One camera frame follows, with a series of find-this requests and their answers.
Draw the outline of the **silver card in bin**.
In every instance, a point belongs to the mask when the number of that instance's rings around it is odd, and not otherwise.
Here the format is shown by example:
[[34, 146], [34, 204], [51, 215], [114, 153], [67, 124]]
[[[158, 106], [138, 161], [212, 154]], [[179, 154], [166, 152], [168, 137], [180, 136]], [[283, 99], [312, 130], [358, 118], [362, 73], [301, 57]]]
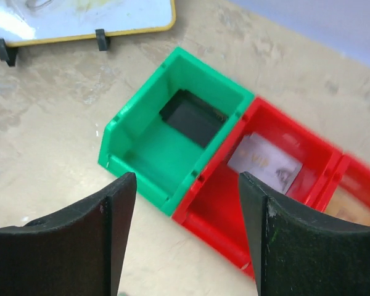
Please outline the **silver card in bin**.
[[293, 158], [257, 133], [245, 135], [228, 161], [238, 173], [248, 172], [286, 194], [302, 168]]

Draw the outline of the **black whiteboard stand clip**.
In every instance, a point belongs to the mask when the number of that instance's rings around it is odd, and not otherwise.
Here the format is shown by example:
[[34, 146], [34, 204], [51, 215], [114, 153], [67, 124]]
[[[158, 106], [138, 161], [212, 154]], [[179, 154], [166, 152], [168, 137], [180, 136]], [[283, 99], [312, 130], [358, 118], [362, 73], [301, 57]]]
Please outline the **black whiteboard stand clip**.
[[0, 38], [0, 61], [6, 62], [9, 67], [14, 67], [18, 52], [18, 47], [10, 47], [3, 38]]

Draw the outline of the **yellow framed whiteboard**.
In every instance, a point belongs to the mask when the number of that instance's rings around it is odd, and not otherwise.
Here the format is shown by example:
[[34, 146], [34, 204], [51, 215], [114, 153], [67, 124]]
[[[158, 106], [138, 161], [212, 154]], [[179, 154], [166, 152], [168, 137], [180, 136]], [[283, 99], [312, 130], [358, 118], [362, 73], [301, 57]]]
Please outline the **yellow framed whiteboard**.
[[29, 46], [169, 30], [176, 21], [174, 1], [0, 1], [0, 39]]

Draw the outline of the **red double plastic bin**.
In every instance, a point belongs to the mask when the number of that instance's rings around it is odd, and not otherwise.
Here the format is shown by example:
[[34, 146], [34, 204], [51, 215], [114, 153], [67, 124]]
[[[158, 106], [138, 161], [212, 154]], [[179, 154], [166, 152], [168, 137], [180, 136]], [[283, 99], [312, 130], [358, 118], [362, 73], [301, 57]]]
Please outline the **red double plastic bin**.
[[253, 276], [239, 200], [238, 173], [228, 161], [245, 135], [257, 133], [302, 163], [289, 197], [325, 212], [335, 196], [370, 208], [370, 167], [256, 97], [188, 190], [173, 219], [246, 275]]

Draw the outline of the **green plastic bin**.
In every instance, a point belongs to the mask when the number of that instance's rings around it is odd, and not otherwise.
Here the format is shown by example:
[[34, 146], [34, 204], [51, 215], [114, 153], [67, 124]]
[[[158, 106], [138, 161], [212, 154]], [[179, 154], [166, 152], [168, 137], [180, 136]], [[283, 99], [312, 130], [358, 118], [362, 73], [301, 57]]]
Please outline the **green plastic bin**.
[[[159, 114], [180, 89], [228, 116], [205, 148]], [[98, 162], [115, 176], [135, 173], [138, 192], [172, 215], [253, 98], [250, 91], [177, 47], [107, 124]]]

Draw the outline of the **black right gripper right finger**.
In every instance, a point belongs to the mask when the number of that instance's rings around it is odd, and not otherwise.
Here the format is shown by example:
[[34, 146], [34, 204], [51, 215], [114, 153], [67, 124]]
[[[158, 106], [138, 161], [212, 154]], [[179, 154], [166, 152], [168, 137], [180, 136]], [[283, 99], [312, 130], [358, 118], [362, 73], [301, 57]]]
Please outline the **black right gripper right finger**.
[[370, 295], [370, 226], [321, 213], [239, 175], [259, 295]]

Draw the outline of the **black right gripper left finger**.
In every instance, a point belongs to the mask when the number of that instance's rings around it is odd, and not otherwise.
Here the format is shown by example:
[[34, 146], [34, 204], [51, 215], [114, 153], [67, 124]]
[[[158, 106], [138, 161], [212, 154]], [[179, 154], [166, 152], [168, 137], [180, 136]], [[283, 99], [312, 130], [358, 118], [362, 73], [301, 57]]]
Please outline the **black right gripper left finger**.
[[126, 173], [61, 210], [0, 228], [0, 295], [116, 295], [136, 189]]

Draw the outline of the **black card in green bin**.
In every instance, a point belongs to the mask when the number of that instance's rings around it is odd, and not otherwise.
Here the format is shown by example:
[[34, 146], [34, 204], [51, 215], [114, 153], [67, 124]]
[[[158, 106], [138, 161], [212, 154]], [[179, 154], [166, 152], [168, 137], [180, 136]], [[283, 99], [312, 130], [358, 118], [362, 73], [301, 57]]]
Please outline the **black card in green bin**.
[[162, 120], [205, 148], [228, 116], [188, 90], [180, 89], [159, 111]]

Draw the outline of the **orange card in bin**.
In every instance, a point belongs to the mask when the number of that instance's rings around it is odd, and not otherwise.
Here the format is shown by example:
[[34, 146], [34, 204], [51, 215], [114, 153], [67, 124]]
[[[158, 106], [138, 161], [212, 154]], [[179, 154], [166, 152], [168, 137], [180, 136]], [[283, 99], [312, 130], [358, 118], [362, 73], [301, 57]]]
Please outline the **orange card in bin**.
[[341, 220], [370, 226], [370, 208], [352, 198], [333, 197], [328, 203], [325, 213]]

